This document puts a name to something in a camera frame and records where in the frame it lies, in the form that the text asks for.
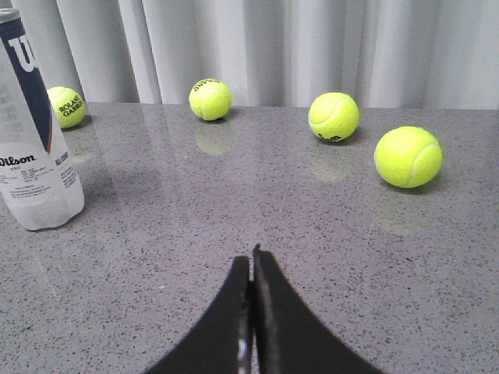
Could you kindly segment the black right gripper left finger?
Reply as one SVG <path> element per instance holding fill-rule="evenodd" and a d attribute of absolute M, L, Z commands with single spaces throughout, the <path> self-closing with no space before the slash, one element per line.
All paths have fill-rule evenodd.
<path fill-rule="evenodd" d="M 148 373 L 250 372 L 249 264 L 245 256 L 234 258 L 209 308 Z"/>

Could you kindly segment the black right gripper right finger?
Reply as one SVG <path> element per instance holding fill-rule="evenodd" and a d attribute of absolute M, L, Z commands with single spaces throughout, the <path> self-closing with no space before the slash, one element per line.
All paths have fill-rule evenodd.
<path fill-rule="evenodd" d="M 261 373 L 380 373 L 310 311 L 271 252 L 253 250 L 253 312 Z"/>

